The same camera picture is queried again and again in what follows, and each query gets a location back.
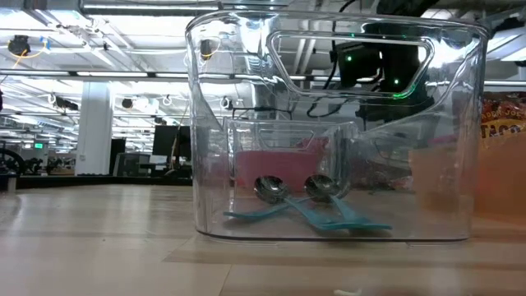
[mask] ceiling pipe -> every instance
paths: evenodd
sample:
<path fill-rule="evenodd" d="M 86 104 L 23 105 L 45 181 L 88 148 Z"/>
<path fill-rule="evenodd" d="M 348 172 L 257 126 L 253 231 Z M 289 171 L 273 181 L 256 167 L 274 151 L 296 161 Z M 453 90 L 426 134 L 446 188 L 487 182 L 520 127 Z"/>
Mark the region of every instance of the ceiling pipe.
<path fill-rule="evenodd" d="M 107 44 L 109 44 L 109 46 L 111 46 L 112 49 L 114 49 L 115 51 L 117 51 L 121 56 L 123 56 L 128 62 L 130 62 L 136 69 L 138 69 L 139 71 L 146 71 L 143 66 L 139 65 L 137 62 L 135 62 L 132 58 L 130 58 L 130 56 L 128 56 L 126 53 L 124 53 L 119 47 L 118 45 L 116 45 L 113 40 L 111 40 L 104 32 L 102 32 L 101 30 L 99 29 L 95 29 L 94 31 L 97 36 L 99 36 L 102 40 L 104 40 L 104 42 L 106 42 Z"/>
<path fill-rule="evenodd" d="M 299 22 L 299 30 L 308 30 L 309 28 L 309 21 L 300 21 Z M 293 64 L 293 71 L 292 74 L 296 74 L 298 72 L 299 62 L 302 59 L 303 55 L 303 49 L 305 48 L 305 38 L 301 38 L 298 43 L 298 50 L 296 51 L 296 56 L 294 57 L 294 64 Z"/>
<path fill-rule="evenodd" d="M 122 37 L 121 34 L 119 34 L 119 33 L 117 32 L 117 30 L 115 30 L 115 28 L 113 28 L 113 27 L 111 26 L 111 24 L 109 24 L 109 21 L 104 20 L 104 22 L 105 22 L 105 23 L 104 23 L 104 31 L 106 31 L 107 33 L 110 33 L 110 34 L 113 35 L 115 38 L 117 38 L 122 44 L 124 44 L 124 46 L 126 46 L 126 49 L 127 49 L 128 51 L 130 51 L 130 50 L 135 50 L 134 47 L 133 47 L 129 42 L 127 42 L 127 41 L 124 39 L 124 37 Z M 112 47 L 114 47 L 117 51 L 119 51 L 119 53 L 122 52 L 121 54 L 126 54 L 126 53 L 124 53 L 124 52 L 123 52 L 123 51 L 122 51 L 122 50 L 121 50 L 121 49 L 120 49 L 115 43 L 110 44 L 110 45 L 111 45 Z M 129 59 L 131 59 L 131 61 L 134 62 L 134 64 L 136 65 L 136 67 L 137 67 L 138 69 L 142 69 L 142 68 L 143 68 L 141 65 L 138 65 L 137 62 L 133 61 L 133 59 L 130 58 L 127 54 L 126 54 L 126 57 L 129 58 Z M 142 56 L 139 55 L 138 58 L 139 58 L 139 60 L 141 60 L 141 62 L 143 62 L 143 63 L 146 65 L 146 67 L 151 68 L 151 69 L 153 69 L 153 70 L 156 70 L 156 69 L 155 69 L 154 67 L 152 67 L 152 66 L 148 63 L 148 61 L 146 61 Z"/>
<path fill-rule="evenodd" d="M 99 76 L 78 76 L 70 75 L 67 71 L 54 71 L 54 70 L 12 70 L 12 69 L 0 69 L 0 75 L 8 76 L 27 76 L 33 79 L 68 79 L 74 81 L 166 81 L 166 82 L 182 82 L 188 83 L 188 73 L 186 72 L 152 72 L 156 77 L 148 77 L 148 73 L 144 72 L 144 76 L 120 76 L 113 75 L 112 73 L 121 72 L 103 72 L 104 75 Z M 291 81 L 326 81 L 328 76 L 316 76 L 316 75 L 291 75 Z M 213 81 L 218 83 L 224 81 L 224 83 L 232 84 L 236 80 L 239 81 L 261 81 L 260 76 L 251 76 L 247 74 L 233 74 L 225 75 L 222 73 L 210 73 L 208 76 L 201 78 L 204 82 Z M 335 76 L 332 81 L 339 81 L 339 77 Z M 485 86 L 526 86 L 526 81 L 503 81 L 503 80 L 487 80 L 484 81 Z"/>
<path fill-rule="evenodd" d="M 321 8 L 326 7 L 328 2 L 329 1 L 327 0 L 316 0 L 314 11 L 318 12 L 319 10 L 321 10 Z M 309 26 L 311 27 L 310 28 L 311 31 L 316 32 L 320 28 L 320 22 L 313 21 L 309 24 Z M 305 57 L 303 57 L 303 60 L 300 63 L 299 74 L 303 74 L 307 70 L 307 66 L 308 66 L 309 61 L 311 60 L 312 51 L 315 45 L 316 45 L 315 39 L 309 39 L 307 41 L 307 51 L 305 52 Z"/>
<path fill-rule="evenodd" d="M 287 7 L 290 1 L 222 1 L 222 9 L 261 9 L 262 7 Z M 108 2 L 104 0 L 85 0 L 80 6 L 82 13 L 99 16 L 198 16 L 219 10 L 216 1 L 201 1 L 194 3 L 181 2 Z"/>
<path fill-rule="evenodd" d="M 12 115 L 22 115 L 22 116 L 49 116 L 49 117 L 61 117 L 61 116 L 71 116 L 71 117 L 80 117 L 80 112 L 68 112 L 68 113 L 52 113 L 52 112 L 25 112 L 25 111 L 9 111 L 9 112 L 0 112 L 0 116 L 12 116 Z M 158 114 L 132 114 L 132 113 L 114 113 L 114 117 L 117 118 L 187 118 L 188 114 L 166 114 L 166 115 L 158 115 Z"/>

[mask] transparent container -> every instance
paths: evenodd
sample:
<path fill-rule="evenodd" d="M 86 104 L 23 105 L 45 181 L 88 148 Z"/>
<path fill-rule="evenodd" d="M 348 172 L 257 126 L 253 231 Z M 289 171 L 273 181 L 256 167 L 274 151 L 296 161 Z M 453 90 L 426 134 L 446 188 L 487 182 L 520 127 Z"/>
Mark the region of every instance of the transparent container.
<path fill-rule="evenodd" d="M 338 55 L 331 80 L 312 75 L 331 69 L 335 46 L 354 55 Z M 186 60 L 197 230 L 242 240 L 468 238 L 486 46 L 484 28 L 453 21 L 197 17 Z M 416 66 L 406 49 L 418 50 Z M 364 58 L 372 62 L 350 71 L 343 63 Z M 374 62 L 377 76 L 363 77 Z"/>

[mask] cable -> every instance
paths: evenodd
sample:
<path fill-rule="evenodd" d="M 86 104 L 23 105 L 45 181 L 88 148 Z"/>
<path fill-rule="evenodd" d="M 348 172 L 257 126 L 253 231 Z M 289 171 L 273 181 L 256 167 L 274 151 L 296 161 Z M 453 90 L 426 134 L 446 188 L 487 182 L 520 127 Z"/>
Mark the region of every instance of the cable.
<path fill-rule="evenodd" d="M 32 56 L 26 56 L 24 57 L 24 52 L 27 51 L 27 49 L 24 50 L 24 52 L 20 55 L 20 56 L 17 56 L 16 54 L 12 53 L 12 52 L 9 52 L 9 54 L 11 54 L 13 57 L 17 57 L 17 58 L 36 58 L 38 57 L 41 53 L 44 52 L 44 50 L 46 49 L 46 46 L 48 46 L 48 43 L 47 42 L 44 42 L 44 46 L 42 47 L 42 49 L 36 53 L 36 54 L 33 54 Z"/>
<path fill-rule="evenodd" d="M 16 60 L 15 64 L 13 65 L 12 69 L 14 69 L 14 68 L 16 68 L 16 66 L 18 66 L 18 63 L 22 60 L 22 57 L 24 56 L 25 53 L 27 53 L 27 49 L 24 49 L 24 51 L 22 52 L 20 57 L 18 57 L 18 59 Z"/>
<path fill-rule="evenodd" d="M 216 4 L 217 1 L 199 1 L 199 2 L 154 2 L 154 1 L 134 1 L 134 0 L 117 0 L 117 2 L 122 3 L 131 3 L 131 4 L 139 4 L 139 5 L 145 5 L 145 6 L 167 6 L 167 5 L 178 5 L 178 6 L 184 6 L 184 7 L 198 7 L 200 4 Z"/>
<path fill-rule="evenodd" d="M 184 112 L 182 113 L 181 119 L 179 120 L 179 126 L 178 126 L 178 134 L 181 133 L 181 126 L 182 126 L 182 120 L 184 119 L 184 116 L 187 114 L 188 107 L 190 106 L 190 102 L 187 103 L 187 107 L 185 107 Z M 178 135 L 175 136 L 175 139 L 173 139 L 173 145 L 172 145 L 172 153 L 170 154 L 170 171 L 173 171 L 173 152 L 175 151 L 175 147 L 178 144 Z"/>
<path fill-rule="evenodd" d="M 338 12 L 344 12 L 345 8 L 347 8 L 349 5 L 353 4 L 356 0 L 348 0 L 339 10 Z M 336 21 L 333 21 L 332 22 L 332 32 L 334 33 L 336 31 Z M 336 53 L 336 41 L 332 40 L 331 42 L 331 46 L 332 46 L 332 59 L 331 59 L 331 62 L 333 63 L 332 64 L 332 69 L 330 70 L 330 74 L 329 74 L 329 77 L 327 77 L 327 81 L 325 82 L 325 84 L 323 85 L 323 90 L 326 90 L 328 87 L 329 87 L 329 84 L 330 82 L 332 81 L 332 78 L 335 76 L 335 73 L 336 73 L 336 67 L 338 66 L 338 54 Z M 311 112 L 318 106 L 317 102 L 319 102 L 321 99 L 323 99 L 323 97 L 319 97 L 317 99 L 314 100 L 314 102 L 312 103 L 311 107 L 307 110 L 307 116 L 309 118 L 323 118 L 323 117 L 327 117 L 327 116 L 330 116 L 334 113 L 337 113 L 341 108 L 342 108 L 342 105 L 343 104 L 346 104 L 349 99 L 346 99 L 342 104 L 338 105 L 338 107 L 336 107 L 336 109 L 326 113 L 326 114 L 323 114 L 323 115 L 311 115 Z"/>

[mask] black equipment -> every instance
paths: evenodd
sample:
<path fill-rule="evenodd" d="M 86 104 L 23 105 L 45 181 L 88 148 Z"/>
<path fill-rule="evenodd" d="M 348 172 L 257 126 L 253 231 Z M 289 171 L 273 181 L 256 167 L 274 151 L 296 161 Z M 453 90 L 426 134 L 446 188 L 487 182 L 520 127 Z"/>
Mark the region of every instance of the black equipment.
<path fill-rule="evenodd" d="M 145 177 L 148 169 L 141 164 L 148 164 L 150 156 L 142 153 L 119 153 L 115 159 L 113 176 L 115 177 Z"/>
<path fill-rule="evenodd" d="M 126 152 L 126 139 L 112 139 L 112 144 L 109 150 L 109 173 L 113 173 L 117 155 L 124 152 Z"/>
<path fill-rule="evenodd" d="M 133 107 L 133 101 L 131 99 L 123 99 L 121 105 L 125 109 L 131 109 Z"/>
<path fill-rule="evenodd" d="M 25 160 L 25 174 L 39 175 L 39 171 L 42 169 L 42 163 L 44 161 L 35 157 Z"/>
<path fill-rule="evenodd" d="M 178 137 L 177 145 L 173 149 L 173 143 Z M 154 147 L 152 155 L 182 156 L 187 160 L 191 159 L 190 147 L 190 127 L 183 126 L 155 126 Z"/>
<path fill-rule="evenodd" d="M 24 159 L 16 152 L 5 148 L 0 148 L 0 176 L 1 175 L 22 175 L 25 172 Z"/>
<path fill-rule="evenodd" d="M 347 1 L 339 10 L 342 12 L 350 3 L 355 0 Z M 396 16 L 421 16 L 429 7 L 437 3 L 437 0 L 381 0 L 378 3 L 377 13 L 383 15 Z M 402 35 L 393 27 L 387 25 L 370 24 L 363 27 L 365 34 L 373 35 Z M 418 60 L 418 47 L 416 45 L 400 44 L 378 44 L 348 42 L 336 45 L 333 41 L 331 61 L 334 66 L 329 75 L 329 79 L 324 85 L 327 89 L 330 80 L 334 76 L 336 63 L 339 66 L 340 84 L 343 88 L 354 87 L 357 80 L 364 77 L 372 77 L 369 84 L 376 84 L 373 90 L 389 93 L 399 93 L 409 87 L 413 76 L 420 68 Z M 425 92 L 422 82 L 418 82 L 413 92 L 400 99 L 375 99 L 365 104 L 360 103 L 360 109 L 356 116 L 364 121 L 379 121 L 385 123 L 405 118 L 418 113 L 429 106 L 434 101 Z M 325 117 L 340 110 L 342 104 L 333 108 L 327 114 L 312 116 L 310 112 L 316 107 L 316 102 L 307 111 L 309 117 Z"/>
<path fill-rule="evenodd" d="M 25 35 L 15 35 L 15 38 L 13 40 L 9 41 L 7 45 L 7 50 L 9 50 L 10 53 L 21 57 L 22 55 L 26 56 L 28 53 L 31 52 L 31 47 L 27 43 L 28 36 Z"/>
<path fill-rule="evenodd" d="M 55 99 L 54 105 L 59 107 L 59 108 L 62 108 L 62 109 L 70 109 L 71 111 L 78 111 L 79 110 L 79 105 L 78 104 L 72 103 L 71 101 L 69 101 L 67 99 L 63 99 L 61 97 L 57 97 Z"/>

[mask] metal spoon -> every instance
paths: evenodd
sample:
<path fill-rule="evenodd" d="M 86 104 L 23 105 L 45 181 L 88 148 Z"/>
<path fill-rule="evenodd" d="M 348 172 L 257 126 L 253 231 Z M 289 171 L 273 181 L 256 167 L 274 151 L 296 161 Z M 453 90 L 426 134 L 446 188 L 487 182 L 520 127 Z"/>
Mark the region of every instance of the metal spoon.
<path fill-rule="evenodd" d="M 325 175 L 313 175 L 305 181 L 305 192 L 316 202 L 334 203 L 345 221 L 355 221 L 361 219 L 354 210 L 340 200 L 350 191 L 350 182 L 340 186 L 332 178 Z"/>

